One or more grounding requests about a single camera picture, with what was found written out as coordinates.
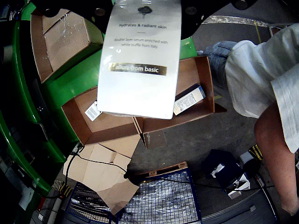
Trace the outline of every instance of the wooden pallet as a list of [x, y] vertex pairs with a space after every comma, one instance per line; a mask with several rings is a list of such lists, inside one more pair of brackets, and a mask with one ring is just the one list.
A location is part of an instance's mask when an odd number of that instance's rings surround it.
[[149, 178], [153, 176], [159, 176], [159, 175], [168, 174], [185, 168], [188, 168], [186, 161], [165, 168], [152, 170], [141, 174], [136, 174], [133, 176], [133, 179], [142, 179], [142, 178]]

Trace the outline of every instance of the blue wire basket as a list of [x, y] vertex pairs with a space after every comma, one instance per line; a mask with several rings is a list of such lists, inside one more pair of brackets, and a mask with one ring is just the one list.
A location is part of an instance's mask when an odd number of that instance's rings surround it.
[[91, 224], [201, 224], [189, 168], [138, 180], [139, 190], [114, 217], [99, 195], [77, 183], [66, 211]]

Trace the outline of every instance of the white label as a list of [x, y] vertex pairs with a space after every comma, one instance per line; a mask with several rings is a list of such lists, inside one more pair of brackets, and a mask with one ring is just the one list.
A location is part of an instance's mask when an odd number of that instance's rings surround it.
[[97, 101], [95, 101], [86, 111], [85, 114], [91, 121], [96, 120], [96, 118], [101, 114], [101, 111], [98, 111]]
[[201, 86], [174, 102], [174, 114], [178, 115], [204, 98]]
[[115, 0], [100, 61], [99, 110], [172, 118], [181, 18], [180, 0]]

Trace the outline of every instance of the white product box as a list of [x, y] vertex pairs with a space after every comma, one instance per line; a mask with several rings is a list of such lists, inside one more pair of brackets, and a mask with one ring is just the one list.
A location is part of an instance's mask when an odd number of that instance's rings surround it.
[[180, 114], [181, 112], [187, 110], [189, 107], [198, 103], [205, 97], [206, 96], [201, 86], [197, 87], [195, 90], [189, 92], [188, 94], [184, 95], [183, 97], [174, 102], [174, 114]]

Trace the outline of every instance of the denim shorts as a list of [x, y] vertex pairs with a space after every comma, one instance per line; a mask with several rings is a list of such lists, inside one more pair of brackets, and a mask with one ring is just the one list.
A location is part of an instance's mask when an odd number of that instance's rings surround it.
[[232, 41], [221, 41], [211, 47], [207, 47], [203, 52], [198, 52], [201, 56], [208, 56], [213, 84], [228, 91], [225, 74], [225, 63], [231, 49], [237, 44]]

